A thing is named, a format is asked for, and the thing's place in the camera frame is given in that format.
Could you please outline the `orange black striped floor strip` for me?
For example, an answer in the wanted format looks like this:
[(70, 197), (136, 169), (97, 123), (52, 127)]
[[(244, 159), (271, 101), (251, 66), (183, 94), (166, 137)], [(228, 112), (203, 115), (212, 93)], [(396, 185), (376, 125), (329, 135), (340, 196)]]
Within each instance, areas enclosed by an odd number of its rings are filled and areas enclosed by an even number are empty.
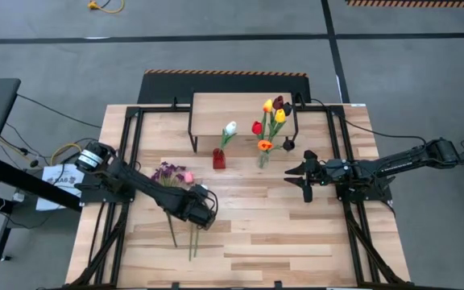
[(346, 0), (348, 6), (464, 8), (464, 0)]

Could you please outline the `white artificial tulip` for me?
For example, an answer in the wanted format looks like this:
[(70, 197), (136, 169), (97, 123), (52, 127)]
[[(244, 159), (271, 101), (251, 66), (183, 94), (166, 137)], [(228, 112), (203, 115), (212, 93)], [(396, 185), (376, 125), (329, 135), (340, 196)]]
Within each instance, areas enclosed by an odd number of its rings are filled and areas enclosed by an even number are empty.
[[(199, 190), (199, 193), (201, 195), (201, 201), (205, 206), (207, 206), (207, 197), (208, 197), (208, 187), (204, 184), (199, 184), (197, 186), (197, 189)], [(204, 226), (197, 226), (196, 229), (196, 237), (195, 237), (195, 242), (194, 242), (194, 250), (197, 251), (198, 249), (198, 243), (199, 243), (199, 233), (201, 230), (203, 230), (205, 227)]]

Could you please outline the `red artificial tulip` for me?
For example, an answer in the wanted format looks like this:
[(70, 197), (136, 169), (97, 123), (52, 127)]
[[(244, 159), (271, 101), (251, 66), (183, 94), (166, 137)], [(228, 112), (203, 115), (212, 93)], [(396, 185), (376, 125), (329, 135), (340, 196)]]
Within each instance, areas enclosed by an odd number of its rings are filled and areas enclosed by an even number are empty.
[(263, 148), (263, 124), (261, 122), (253, 122), (251, 131), (254, 135), (256, 135), (258, 141), (257, 148), (259, 149), (260, 152), (264, 152)]

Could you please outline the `red glass vase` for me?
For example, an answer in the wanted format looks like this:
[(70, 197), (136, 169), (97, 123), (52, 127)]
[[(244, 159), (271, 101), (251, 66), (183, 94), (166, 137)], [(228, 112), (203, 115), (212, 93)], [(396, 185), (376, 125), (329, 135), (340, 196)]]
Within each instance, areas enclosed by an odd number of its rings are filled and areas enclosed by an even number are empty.
[(213, 150), (213, 169), (225, 169), (226, 168), (226, 157), (225, 153), (221, 148), (215, 148)]

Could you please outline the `white and blue tulip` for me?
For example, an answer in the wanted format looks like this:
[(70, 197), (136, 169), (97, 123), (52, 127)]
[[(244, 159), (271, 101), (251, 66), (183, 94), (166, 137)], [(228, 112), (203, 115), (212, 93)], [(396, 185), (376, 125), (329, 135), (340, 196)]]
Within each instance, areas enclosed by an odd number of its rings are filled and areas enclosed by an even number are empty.
[(235, 121), (229, 122), (222, 129), (221, 143), (219, 146), (220, 151), (224, 151), (226, 145), (231, 141), (231, 139), (237, 134), (237, 123)]

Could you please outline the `white printed paper sheet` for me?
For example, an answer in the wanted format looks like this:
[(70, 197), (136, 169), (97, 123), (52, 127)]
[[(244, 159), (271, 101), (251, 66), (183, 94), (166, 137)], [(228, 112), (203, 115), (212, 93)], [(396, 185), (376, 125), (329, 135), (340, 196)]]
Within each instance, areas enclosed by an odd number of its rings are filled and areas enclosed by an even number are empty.
[[(76, 197), (81, 196), (81, 190), (74, 187), (83, 181), (84, 173), (77, 170), (75, 164), (62, 164), (45, 167), (41, 180), (46, 181), (56, 187), (71, 193)], [(50, 211), (64, 209), (64, 206), (57, 203), (38, 198), (35, 209), (37, 211)]]

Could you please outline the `black metal table frame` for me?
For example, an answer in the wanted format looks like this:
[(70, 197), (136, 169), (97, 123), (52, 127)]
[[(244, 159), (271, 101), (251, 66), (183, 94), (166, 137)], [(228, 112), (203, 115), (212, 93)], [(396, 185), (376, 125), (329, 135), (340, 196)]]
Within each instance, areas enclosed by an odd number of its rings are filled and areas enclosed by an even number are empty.
[(396, 221), (386, 201), (338, 198), (329, 184), (313, 186), (313, 200), (284, 180), (307, 150), (325, 162), (375, 160), (375, 139), (361, 131), (367, 111), (352, 105), (295, 100), (292, 118), (273, 139), (292, 139), (292, 151), (274, 150), (258, 167), (256, 135), (235, 135), (224, 149), (225, 169), (213, 169), (222, 135), (188, 134), (190, 103), (111, 105), (100, 142), (151, 178), (162, 162), (185, 167), (218, 199), (215, 222), (201, 230), (189, 261), (191, 222), (164, 212), (140, 191), (96, 194), (82, 208), (77, 238), (61, 290), (116, 288), (359, 287), (401, 289), (410, 285)]

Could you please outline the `yellow-orange artificial tulip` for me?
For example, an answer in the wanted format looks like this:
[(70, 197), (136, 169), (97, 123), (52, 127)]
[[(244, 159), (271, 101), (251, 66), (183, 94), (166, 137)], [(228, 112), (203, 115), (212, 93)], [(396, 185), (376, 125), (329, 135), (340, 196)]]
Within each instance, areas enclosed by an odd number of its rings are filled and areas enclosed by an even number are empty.
[(265, 103), (263, 104), (263, 139), (264, 140), (268, 140), (269, 122), (270, 122), (269, 112), (273, 109), (272, 102), (273, 101), (269, 99), (265, 101)]

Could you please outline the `wooden shelf with black legs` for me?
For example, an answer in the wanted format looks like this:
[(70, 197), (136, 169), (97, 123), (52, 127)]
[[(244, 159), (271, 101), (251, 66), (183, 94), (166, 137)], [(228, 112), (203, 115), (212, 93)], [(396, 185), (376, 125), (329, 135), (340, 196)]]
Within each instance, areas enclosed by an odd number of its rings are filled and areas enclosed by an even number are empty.
[(261, 121), (265, 101), (281, 96), (293, 105), (294, 93), (194, 93), (190, 103), (188, 134), (194, 151), (203, 137), (216, 137), (229, 122), (236, 122), (237, 135), (251, 137), (253, 122)]

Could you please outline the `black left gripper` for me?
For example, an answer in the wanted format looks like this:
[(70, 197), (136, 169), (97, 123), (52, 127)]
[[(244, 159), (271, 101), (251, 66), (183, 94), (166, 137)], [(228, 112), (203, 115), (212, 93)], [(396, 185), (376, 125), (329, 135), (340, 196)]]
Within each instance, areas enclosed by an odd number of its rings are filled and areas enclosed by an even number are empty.
[(183, 195), (176, 216), (184, 222), (204, 226), (204, 230), (208, 230), (215, 222), (218, 214), (218, 197), (214, 192), (208, 190), (207, 206), (205, 206), (201, 201), (197, 186), (198, 184), (193, 185)]

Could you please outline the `purple artificial flower bunch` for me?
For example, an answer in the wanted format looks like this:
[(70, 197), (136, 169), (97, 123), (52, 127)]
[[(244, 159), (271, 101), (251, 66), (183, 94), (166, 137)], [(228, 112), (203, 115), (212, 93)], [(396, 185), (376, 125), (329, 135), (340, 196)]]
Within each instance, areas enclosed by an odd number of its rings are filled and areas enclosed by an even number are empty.
[(177, 187), (184, 180), (185, 167), (162, 162), (152, 175), (152, 179), (164, 187)]

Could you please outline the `dark maroon artificial tulip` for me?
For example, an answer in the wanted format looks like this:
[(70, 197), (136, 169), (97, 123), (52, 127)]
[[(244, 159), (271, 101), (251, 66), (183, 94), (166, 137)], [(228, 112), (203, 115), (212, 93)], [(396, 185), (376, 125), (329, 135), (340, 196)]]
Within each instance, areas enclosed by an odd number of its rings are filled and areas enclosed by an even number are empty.
[(274, 130), (278, 130), (279, 125), (284, 121), (284, 112), (282, 107), (284, 105), (284, 98), (282, 96), (276, 97), (272, 102), (273, 116), (271, 117), (271, 124)]

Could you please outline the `yellow artificial tulip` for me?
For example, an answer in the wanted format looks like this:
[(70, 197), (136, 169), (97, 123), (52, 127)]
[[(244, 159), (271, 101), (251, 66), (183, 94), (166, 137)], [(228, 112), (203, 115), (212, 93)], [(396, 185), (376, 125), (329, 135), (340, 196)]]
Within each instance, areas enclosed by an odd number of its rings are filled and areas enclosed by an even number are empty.
[(281, 128), (286, 123), (286, 114), (283, 109), (271, 110), (269, 112), (269, 117), (270, 122), (268, 141), (271, 143), (271, 148), (267, 151), (267, 153), (271, 153), (272, 151), (279, 150), (281, 148), (280, 145), (273, 144), (273, 139), (278, 135)]

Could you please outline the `pink artificial tulip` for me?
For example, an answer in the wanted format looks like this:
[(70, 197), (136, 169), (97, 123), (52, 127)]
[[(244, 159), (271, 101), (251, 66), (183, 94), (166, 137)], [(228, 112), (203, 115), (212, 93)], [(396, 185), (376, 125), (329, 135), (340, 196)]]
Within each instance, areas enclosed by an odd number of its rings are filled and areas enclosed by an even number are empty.
[[(184, 174), (184, 182), (186, 184), (192, 184), (194, 182), (193, 174), (191, 172), (186, 172)], [(190, 224), (190, 231), (189, 231), (189, 245), (188, 245), (188, 260), (191, 261), (193, 256), (196, 254), (196, 240), (197, 234), (195, 230), (194, 224)]]

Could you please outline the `black floor mat striped edge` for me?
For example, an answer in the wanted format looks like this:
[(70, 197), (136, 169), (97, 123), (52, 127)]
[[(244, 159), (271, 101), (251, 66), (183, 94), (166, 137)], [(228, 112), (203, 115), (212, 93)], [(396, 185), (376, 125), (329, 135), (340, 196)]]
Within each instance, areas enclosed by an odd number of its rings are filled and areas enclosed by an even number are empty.
[(311, 99), (303, 72), (196, 69), (148, 69), (143, 74), (139, 104), (188, 103), (194, 93), (298, 93)]

